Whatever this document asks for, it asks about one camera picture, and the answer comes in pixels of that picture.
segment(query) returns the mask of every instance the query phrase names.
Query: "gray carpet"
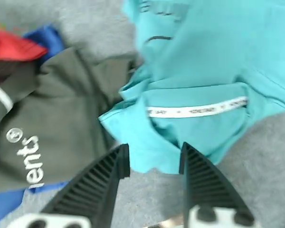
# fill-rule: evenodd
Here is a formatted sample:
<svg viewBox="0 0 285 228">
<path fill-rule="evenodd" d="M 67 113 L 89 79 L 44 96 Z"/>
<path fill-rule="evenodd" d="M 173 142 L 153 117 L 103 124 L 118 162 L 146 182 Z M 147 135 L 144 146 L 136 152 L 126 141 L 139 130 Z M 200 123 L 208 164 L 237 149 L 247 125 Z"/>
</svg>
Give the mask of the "gray carpet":
<svg viewBox="0 0 285 228">
<path fill-rule="evenodd" d="M 134 52 L 133 27 L 117 0 L 0 0 L 0 22 L 22 32 L 54 22 L 87 62 Z M 257 124 L 219 167 L 264 228 L 285 228 L 285 114 Z M 53 194 L 26 193 L 21 207 L 0 222 L 0 228 L 38 212 Z M 181 194 L 178 176 L 133 173 L 120 185 L 112 228 L 141 228 L 176 215 L 182 208 Z"/>
</svg>

